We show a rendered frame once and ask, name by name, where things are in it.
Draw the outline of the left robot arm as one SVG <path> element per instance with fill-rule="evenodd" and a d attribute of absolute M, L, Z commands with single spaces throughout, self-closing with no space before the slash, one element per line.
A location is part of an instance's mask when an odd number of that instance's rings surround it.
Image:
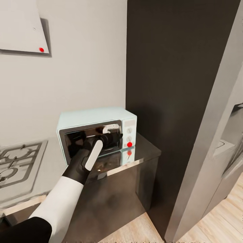
<path fill-rule="evenodd" d="M 29 219 L 0 232 L 0 243 L 61 243 L 64 239 L 84 184 L 97 157 L 107 144 L 123 133 L 110 133 L 118 124 L 103 127 L 103 135 L 88 136 L 71 159 L 57 184 Z"/>

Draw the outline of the microwave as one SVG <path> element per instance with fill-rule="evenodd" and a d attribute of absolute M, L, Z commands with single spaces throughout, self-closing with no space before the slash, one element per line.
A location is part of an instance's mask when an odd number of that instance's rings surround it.
<path fill-rule="evenodd" d="M 103 135 L 103 127 L 112 124 L 118 124 L 119 129 L 110 133 L 123 136 L 103 147 L 98 156 L 135 145 L 137 116 L 120 106 L 61 112 L 56 133 L 65 165 L 83 148 L 86 137 Z"/>

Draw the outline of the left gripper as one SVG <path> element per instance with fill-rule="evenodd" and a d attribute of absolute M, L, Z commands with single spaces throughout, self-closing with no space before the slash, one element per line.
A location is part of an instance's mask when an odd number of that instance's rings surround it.
<path fill-rule="evenodd" d="M 113 133 L 106 133 L 106 134 L 103 134 L 103 135 L 107 137 L 108 144 L 109 144 L 109 143 L 112 143 L 112 142 L 117 142 L 120 138 L 122 138 L 123 133 L 118 134 L 117 132 L 113 132 Z"/>

